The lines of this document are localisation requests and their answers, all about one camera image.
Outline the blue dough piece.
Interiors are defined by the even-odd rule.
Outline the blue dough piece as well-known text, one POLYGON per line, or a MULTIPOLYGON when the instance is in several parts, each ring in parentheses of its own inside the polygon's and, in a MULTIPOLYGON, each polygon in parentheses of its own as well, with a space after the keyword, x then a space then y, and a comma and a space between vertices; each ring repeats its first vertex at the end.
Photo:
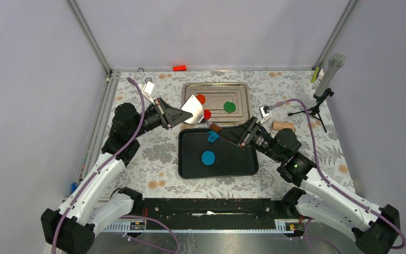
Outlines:
POLYGON ((201 155, 201 161, 204 165, 210 166, 215 163, 215 154, 212 151, 205 151, 201 155))

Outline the blue dough scrap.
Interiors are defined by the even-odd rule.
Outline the blue dough scrap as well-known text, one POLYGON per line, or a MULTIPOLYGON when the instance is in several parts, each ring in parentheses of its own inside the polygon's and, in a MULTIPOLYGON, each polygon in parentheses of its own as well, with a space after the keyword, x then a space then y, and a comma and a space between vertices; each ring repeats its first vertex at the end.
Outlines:
POLYGON ((208 132, 208 142, 214 143, 217 139, 220 138, 220 135, 216 133, 215 131, 209 131, 208 132))

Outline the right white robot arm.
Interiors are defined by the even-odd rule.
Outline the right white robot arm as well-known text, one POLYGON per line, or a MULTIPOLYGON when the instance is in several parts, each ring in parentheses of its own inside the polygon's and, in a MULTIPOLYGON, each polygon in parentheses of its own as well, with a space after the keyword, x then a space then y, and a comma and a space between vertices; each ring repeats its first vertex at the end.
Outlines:
POLYGON ((318 220, 352 239, 362 253, 389 253, 400 236, 399 211, 379 206, 351 192, 328 177, 298 150, 301 143, 292 129, 271 136, 255 117, 237 126, 210 129, 233 145, 254 150, 280 163, 280 176, 301 192, 282 203, 284 215, 299 214, 318 220))

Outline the brown handled tool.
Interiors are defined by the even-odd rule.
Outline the brown handled tool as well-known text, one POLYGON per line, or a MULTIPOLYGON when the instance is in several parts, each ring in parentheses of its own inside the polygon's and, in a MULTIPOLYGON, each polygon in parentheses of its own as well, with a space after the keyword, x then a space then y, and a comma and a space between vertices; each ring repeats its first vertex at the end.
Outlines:
POLYGON ((215 132, 219 132, 222 127, 208 121, 204 116, 204 109, 195 95, 191 95, 181 107, 182 111, 190 113, 192 116, 184 121, 185 124, 205 124, 215 132))

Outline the wooden dough roller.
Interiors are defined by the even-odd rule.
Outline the wooden dough roller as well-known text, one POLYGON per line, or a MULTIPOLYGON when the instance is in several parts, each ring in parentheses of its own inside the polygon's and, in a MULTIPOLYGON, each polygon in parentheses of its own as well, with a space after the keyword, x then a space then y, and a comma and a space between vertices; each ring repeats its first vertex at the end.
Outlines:
POLYGON ((271 130, 274 132, 279 132, 283 129, 290 129, 291 131, 295 132, 295 126, 293 123, 290 122, 282 122, 282 121, 273 121, 271 124, 271 130))

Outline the black plastic tray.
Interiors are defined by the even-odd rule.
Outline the black plastic tray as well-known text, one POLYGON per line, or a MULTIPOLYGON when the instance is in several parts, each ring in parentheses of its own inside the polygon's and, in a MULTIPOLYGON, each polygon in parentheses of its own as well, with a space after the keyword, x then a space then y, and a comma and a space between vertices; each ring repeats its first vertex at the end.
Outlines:
POLYGON ((251 176, 259 170, 256 151, 241 149, 220 137, 208 142, 209 128, 182 130, 178 135, 178 173, 185 179, 251 176), (215 163, 206 166, 201 161, 205 151, 215 154, 215 163))

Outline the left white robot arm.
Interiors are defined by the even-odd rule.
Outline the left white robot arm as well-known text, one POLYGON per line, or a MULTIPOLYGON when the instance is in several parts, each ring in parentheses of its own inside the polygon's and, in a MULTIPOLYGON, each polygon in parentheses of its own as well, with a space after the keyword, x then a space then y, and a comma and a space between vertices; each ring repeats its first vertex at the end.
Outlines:
POLYGON ((137 137, 162 127, 169 129, 191 119, 200 121, 202 105, 191 96, 181 108, 157 98, 137 112, 131 103, 119 105, 113 117, 110 134, 91 172, 84 182, 56 210, 41 215, 44 237, 52 252, 87 253, 104 229, 121 216, 137 217, 142 213, 142 194, 124 187, 99 208, 96 204, 107 186, 123 171, 137 153, 137 137))

